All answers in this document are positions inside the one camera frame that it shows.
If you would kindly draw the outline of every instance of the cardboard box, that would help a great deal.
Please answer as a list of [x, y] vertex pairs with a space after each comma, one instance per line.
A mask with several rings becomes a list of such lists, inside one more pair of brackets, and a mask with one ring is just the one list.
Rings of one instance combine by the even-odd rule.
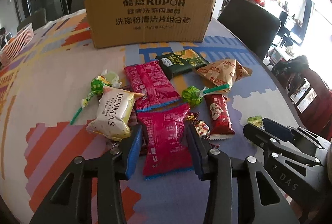
[[215, 0], [84, 0], [96, 48], [202, 41]]

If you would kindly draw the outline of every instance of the green snack package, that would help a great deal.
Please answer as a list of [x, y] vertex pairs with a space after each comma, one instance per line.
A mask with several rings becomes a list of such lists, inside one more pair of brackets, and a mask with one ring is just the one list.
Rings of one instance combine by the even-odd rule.
[[157, 56], [156, 59], [159, 60], [159, 65], [169, 80], [179, 74], [210, 64], [192, 49]]
[[262, 130], [265, 131], [261, 115], [248, 117], [247, 122], [251, 123], [251, 124], [255, 125], [256, 127], [261, 128]]

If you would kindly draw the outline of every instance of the person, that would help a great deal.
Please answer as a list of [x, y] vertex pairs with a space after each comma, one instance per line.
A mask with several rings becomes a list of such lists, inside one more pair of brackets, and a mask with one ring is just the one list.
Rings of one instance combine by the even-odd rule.
[[0, 46], [1, 49], [5, 46], [6, 44], [6, 29], [4, 27], [0, 28]]

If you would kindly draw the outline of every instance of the wrapped candy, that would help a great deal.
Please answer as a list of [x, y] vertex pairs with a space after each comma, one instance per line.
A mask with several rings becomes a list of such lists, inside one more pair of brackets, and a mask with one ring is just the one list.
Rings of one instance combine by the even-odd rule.
[[191, 86], [186, 88], [184, 91], [182, 91], [181, 94], [181, 98], [184, 102], [189, 103], [190, 108], [195, 107], [196, 105], [200, 104], [203, 101], [203, 97], [211, 92], [215, 92], [218, 90], [224, 90], [226, 88], [229, 88], [228, 84], [225, 85], [221, 85], [218, 87], [214, 87], [214, 88], [207, 88], [204, 87], [202, 90], [199, 90], [197, 87], [195, 86]]
[[194, 125], [200, 138], [208, 140], [210, 138], [210, 128], [203, 120], [198, 120], [197, 118], [198, 113], [188, 113], [186, 120], [190, 121]]
[[251, 123], [251, 124], [255, 125], [256, 127], [261, 128], [263, 131], [265, 131], [261, 115], [248, 117], [247, 122]]
[[102, 95], [103, 94], [103, 87], [104, 86], [113, 86], [113, 87], [120, 87], [121, 82], [118, 82], [119, 76], [114, 72], [107, 72], [107, 70], [104, 70], [101, 75], [95, 77], [91, 81], [91, 91], [87, 95], [85, 99], [82, 99], [81, 101], [81, 107], [77, 110], [76, 114], [74, 115], [73, 119], [70, 121], [70, 124], [72, 125], [75, 120], [77, 119], [78, 115], [82, 112], [82, 110], [88, 105], [89, 101], [92, 99], [95, 95]]

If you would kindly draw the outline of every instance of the snack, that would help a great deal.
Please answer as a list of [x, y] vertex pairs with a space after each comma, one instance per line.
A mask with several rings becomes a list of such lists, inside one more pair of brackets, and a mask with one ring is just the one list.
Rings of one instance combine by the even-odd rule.
[[251, 123], [251, 124], [255, 125], [256, 127], [261, 128], [262, 130], [265, 131], [261, 115], [248, 117], [247, 122]]
[[210, 64], [192, 49], [157, 56], [156, 59], [159, 60], [159, 65], [169, 80], [179, 74]]
[[136, 99], [141, 93], [104, 86], [104, 93], [99, 101], [97, 118], [91, 121], [86, 130], [98, 133], [114, 141], [130, 137], [128, 120]]
[[199, 68], [196, 72], [217, 86], [228, 84], [229, 88], [224, 91], [230, 92], [234, 82], [242, 77], [250, 76], [252, 70], [243, 67], [236, 59], [225, 58]]
[[210, 138], [210, 128], [203, 120], [198, 120], [199, 113], [188, 113], [186, 120], [192, 123], [197, 131], [197, 134], [202, 139]]
[[149, 111], [166, 106], [180, 100], [157, 61], [128, 66], [124, 69], [126, 76], [135, 92], [145, 96], [136, 102], [137, 111]]
[[137, 118], [146, 126], [148, 135], [148, 154], [143, 169], [147, 179], [191, 169], [189, 150], [180, 143], [189, 109], [186, 103], [163, 112], [138, 113]]
[[103, 86], [110, 86], [110, 85], [111, 85], [111, 83], [108, 80], [106, 80], [106, 78], [102, 75], [99, 75], [99, 76], [93, 78], [91, 81], [91, 84], [90, 84], [91, 91], [85, 99], [81, 100], [81, 107], [77, 110], [76, 114], [73, 116], [73, 119], [70, 121], [70, 125], [72, 125], [75, 122], [78, 115], [88, 105], [88, 103], [92, 99], [92, 97], [94, 95], [102, 95]]
[[199, 90], [197, 87], [191, 86], [191, 87], [186, 88], [184, 91], [182, 91], [181, 98], [184, 102], [189, 103], [190, 108], [193, 108], [202, 102], [203, 96], [205, 96], [206, 94], [215, 92], [218, 90], [224, 90], [228, 87], [229, 87], [229, 85], [226, 84], [226, 85], [214, 87], [211, 89], [204, 87], [202, 90]]
[[225, 97], [221, 94], [205, 95], [206, 104], [210, 110], [212, 129], [211, 140], [232, 137], [235, 132], [229, 118]]

